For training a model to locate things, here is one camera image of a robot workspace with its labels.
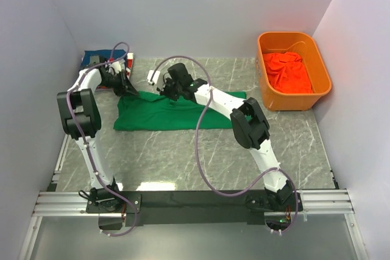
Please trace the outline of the green t shirt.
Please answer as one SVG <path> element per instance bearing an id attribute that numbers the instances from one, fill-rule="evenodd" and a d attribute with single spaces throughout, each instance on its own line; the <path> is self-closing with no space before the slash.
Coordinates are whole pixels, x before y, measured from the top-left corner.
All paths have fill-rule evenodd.
<path id="1" fill-rule="evenodd" d="M 117 107 L 113 129 L 126 132 L 194 130 L 204 109 L 182 97 L 174 101 L 146 91 L 121 97 Z"/>

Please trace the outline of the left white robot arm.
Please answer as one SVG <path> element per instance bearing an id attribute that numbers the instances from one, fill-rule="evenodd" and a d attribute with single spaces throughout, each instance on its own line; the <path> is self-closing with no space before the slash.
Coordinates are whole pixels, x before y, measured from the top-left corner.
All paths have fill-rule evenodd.
<path id="1" fill-rule="evenodd" d="M 57 94 L 63 130 L 76 142 L 87 165 L 91 189 L 79 191 L 79 196 L 87 200 L 87 211 L 91 213 L 126 209 L 125 201 L 118 196 L 114 175 L 103 158 L 99 137 L 102 120 L 94 93 L 97 88 L 108 88 L 119 97 L 137 96 L 138 91 L 129 80 L 132 64 L 132 53 L 117 60 L 91 56 L 90 63 L 79 71 L 74 85 Z"/>

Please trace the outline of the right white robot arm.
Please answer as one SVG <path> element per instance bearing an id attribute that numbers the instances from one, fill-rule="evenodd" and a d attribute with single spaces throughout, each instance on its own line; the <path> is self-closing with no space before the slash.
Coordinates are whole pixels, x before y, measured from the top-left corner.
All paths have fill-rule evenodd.
<path id="1" fill-rule="evenodd" d="M 288 205 L 299 209 L 299 196 L 292 179 L 282 170 L 273 151 L 269 123 L 256 99 L 242 99 L 227 94 L 211 85 L 211 80 L 193 79 L 183 63 L 168 68 L 166 74 L 151 72 L 149 82 L 171 100 L 183 97 L 226 117 L 236 142 L 252 155 L 264 181 L 265 202 L 271 211 L 284 211 Z"/>

